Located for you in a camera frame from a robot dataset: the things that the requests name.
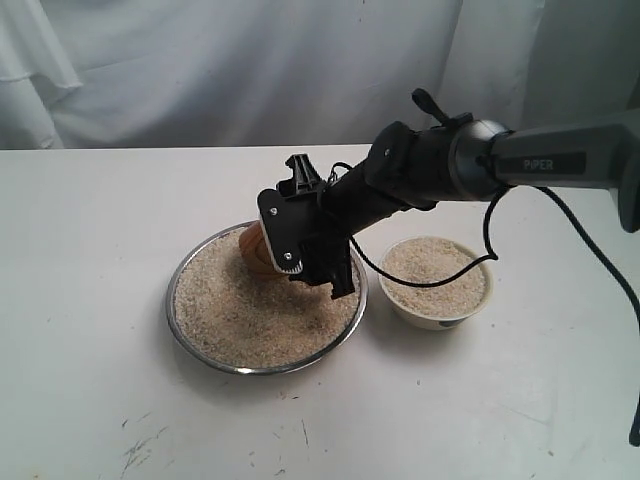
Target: white curtain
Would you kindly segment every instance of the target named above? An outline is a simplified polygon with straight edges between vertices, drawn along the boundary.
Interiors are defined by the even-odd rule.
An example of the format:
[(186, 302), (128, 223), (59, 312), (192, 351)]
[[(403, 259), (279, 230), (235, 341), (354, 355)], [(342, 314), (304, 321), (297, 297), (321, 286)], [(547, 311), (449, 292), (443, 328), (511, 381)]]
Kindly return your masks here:
[(422, 86), (512, 128), (624, 109), (637, 0), (0, 0), (0, 148), (369, 143)]

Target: table surface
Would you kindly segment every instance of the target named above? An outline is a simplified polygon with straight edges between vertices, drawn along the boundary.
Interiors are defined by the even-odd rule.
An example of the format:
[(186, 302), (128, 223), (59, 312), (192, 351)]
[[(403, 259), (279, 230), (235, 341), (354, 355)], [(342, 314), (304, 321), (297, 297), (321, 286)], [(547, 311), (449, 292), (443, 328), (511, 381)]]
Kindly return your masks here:
[[(456, 330), (405, 325), (369, 272), (360, 327), (312, 367), (238, 377), (185, 354), (163, 309), (174, 269), (255, 218), (298, 152), (326, 175), (367, 147), (0, 152), (0, 478), (638, 478), (633, 311), (533, 189), (497, 208), (493, 298)], [(640, 235), (609, 194), (559, 192), (640, 290)], [(358, 238), (372, 258), (416, 234), (480, 252), (485, 208)]]

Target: robotic arm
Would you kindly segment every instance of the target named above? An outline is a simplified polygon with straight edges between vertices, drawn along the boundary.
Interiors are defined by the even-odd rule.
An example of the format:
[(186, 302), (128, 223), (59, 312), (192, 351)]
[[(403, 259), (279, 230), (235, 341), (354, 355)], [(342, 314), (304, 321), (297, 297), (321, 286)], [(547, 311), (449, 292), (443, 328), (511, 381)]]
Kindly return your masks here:
[(440, 201), (488, 201), (505, 185), (612, 191), (627, 232), (640, 228), (640, 111), (575, 125), (513, 132), (470, 113), (448, 117), (424, 90), (413, 100), (440, 126), (386, 127), (365, 160), (324, 181), (306, 155), (287, 162), (291, 179), (258, 196), (274, 268), (332, 297), (354, 291), (349, 237), (399, 210)]

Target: stainless steel bowl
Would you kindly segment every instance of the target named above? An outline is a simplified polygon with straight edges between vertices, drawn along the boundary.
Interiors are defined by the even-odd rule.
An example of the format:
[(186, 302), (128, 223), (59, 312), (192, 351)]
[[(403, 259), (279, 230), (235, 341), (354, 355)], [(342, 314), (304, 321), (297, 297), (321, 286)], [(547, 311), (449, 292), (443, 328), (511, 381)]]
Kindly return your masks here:
[(178, 343), (191, 355), (196, 357), (203, 363), (206, 363), (210, 367), (216, 368), (218, 370), (222, 370), (227, 373), (235, 373), (239, 375), (274, 375), (277, 373), (288, 373), (293, 372), (295, 370), (300, 370), (301, 368), (308, 367), (312, 363), (317, 362), (322, 357), (324, 357), (331, 350), (336, 348), (342, 342), (344, 342), (349, 335), (353, 333), (353, 331), (360, 323), (360, 319), (364, 313), (365, 306), (367, 304), (367, 294), (369, 292), (369, 286), (367, 284), (367, 275), (364, 270), (364, 266), (362, 262), (356, 255), (356, 253), (351, 251), (351, 258), (353, 261), (353, 265), (355, 266), (355, 273), (358, 277), (358, 282), (360, 284), (360, 298), (358, 300), (358, 308), (351, 319), (351, 321), (347, 324), (343, 332), (338, 335), (338, 337), (333, 340), (329, 345), (324, 347), (319, 352), (314, 353), (313, 355), (308, 356), (302, 360), (299, 360), (295, 363), (289, 363), (286, 365), (280, 365), (277, 367), (268, 367), (268, 368), (246, 368), (246, 367), (238, 367), (235, 365), (229, 365), (226, 363), (218, 362), (205, 354), (203, 354), (198, 348), (193, 345), (186, 335), (180, 329), (180, 325), (176, 321), (176, 309), (175, 309), (175, 295), (176, 295), (176, 287), (178, 286), (178, 280), (180, 279), (180, 275), (184, 271), (184, 269), (189, 265), (189, 262), (193, 260), (193, 258), (202, 250), (204, 247), (214, 242), (218, 238), (224, 237), (225, 235), (231, 233), (234, 230), (239, 228), (245, 228), (251, 225), (253, 222), (245, 222), (235, 225), (233, 227), (229, 227), (221, 232), (216, 233), (215, 235), (207, 238), (204, 242), (194, 248), (189, 255), (180, 263), (178, 268), (176, 269), (173, 277), (171, 278), (171, 282), (169, 282), (169, 288), (167, 290), (167, 296), (165, 299), (165, 309), (167, 312), (167, 320), (169, 321), (169, 328), (171, 332), (173, 332), (174, 337), (178, 341)]

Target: rice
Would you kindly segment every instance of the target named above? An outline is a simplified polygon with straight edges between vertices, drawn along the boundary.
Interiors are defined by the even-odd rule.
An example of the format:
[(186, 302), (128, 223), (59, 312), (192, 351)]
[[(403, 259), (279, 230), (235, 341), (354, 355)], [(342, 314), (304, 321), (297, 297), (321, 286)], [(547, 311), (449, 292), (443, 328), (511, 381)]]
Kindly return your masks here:
[[(420, 237), (393, 247), (383, 269), (411, 282), (443, 280), (473, 260), (454, 242), (442, 238)], [(460, 317), (471, 313), (483, 300), (487, 282), (479, 267), (452, 283), (435, 288), (413, 288), (382, 279), (389, 295), (402, 306), (433, 318)]]
[(331, 285), (288, 278), (259, 281), (242, 260), (232, 231), (203, 248), (178, 279), (176, 321), (207, 357), (234, 367), (291, 364), (322, 350), (356, 313), (356, 293), (331, 299)]

